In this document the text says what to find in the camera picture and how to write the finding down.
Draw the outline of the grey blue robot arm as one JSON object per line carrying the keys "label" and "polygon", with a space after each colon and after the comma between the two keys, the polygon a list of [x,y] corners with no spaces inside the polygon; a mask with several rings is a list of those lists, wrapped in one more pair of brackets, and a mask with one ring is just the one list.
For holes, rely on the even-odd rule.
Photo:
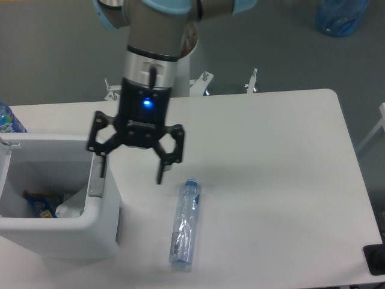
{"label": "grey blue robot arm", "polygon": [[183,160],[185,131],[165,119],[182,56],[185,28],[206,19],[249,10],[255,1],[95,1],[108,28],[129,28],[117,114],[94,114],[87,150],[101,158],[121,145],[153,149],[156,181]]}

